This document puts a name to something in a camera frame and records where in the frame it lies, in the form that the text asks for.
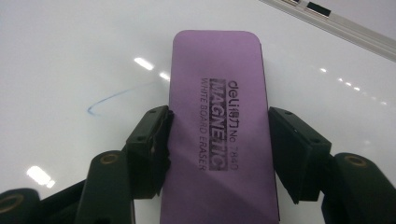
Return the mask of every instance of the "white surface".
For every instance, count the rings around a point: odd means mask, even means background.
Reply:
[[[396,40],[394,0],[312,0],[339,16]]]
[[[0,191],[46,198],[84,179],[95,155],[121,149],[147,110],[167,104],[160,73],[185,29],[256,34],[269,105],[314,127],[332,154],[374,161],[395,185],[396,63],[259,1],[2,1]],[[32,166],[52,188],[27,175]],[[321,201],[294,205],[280,184],[278,197],[281,223],[323,223]],[[160,200],[136,202],[136,215],[159,223]]]

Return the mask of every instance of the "purple eraser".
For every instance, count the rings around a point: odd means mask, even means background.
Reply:
[[[162,224],[278,223],[259,39],[247,32],[175,37],[175,113]]]

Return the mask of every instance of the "blue marker mark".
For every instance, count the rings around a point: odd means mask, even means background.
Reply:
[[[140,89],[140,88],[147,87],[147,86],[152,85],[152,84],[154,84],[154,83],[156,83],[156,82],[150,82],[150,83],[147,83],[147,84],[144,84],[144,85],[141,85],[141,86],[137,86],[137,87],[132,88],[132,89],[129,89],[129,90],[117,92],[117,93],[115,93],[115,94],[113,94],[113,95],[111,95],[111,96],[109,96],[109,97],[107,97],[107,98],[105,98],[105,99],[103,99],[103,100],[100,100],[100,101],[96,102],[95,104],[91,105],[90,107],[88,107],[87,112],[88,112],[90,115],[92,115],[92,116],[100,116],[100,114],[96,114],[96,113],[94,113],[94,112],[92,111],[93,108],[96,107],[97,105],[102,104],[102,103],[104,103],[104,102],[106,102],[106,101],[108,101],[108,100],[110,100],[110,99],[112,99],[112,98],[114,98],[114,97],[119,96],[119,95],[123,95],[124,93],[127,93],[127,92],[129,92],[129,91],[136,91],[136,90],[138,90],[138,89]]]

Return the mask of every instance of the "magnetic eraser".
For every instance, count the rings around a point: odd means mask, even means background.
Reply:
[[[174,39],[162,224],[278,223],[262,48],[254,34]]]

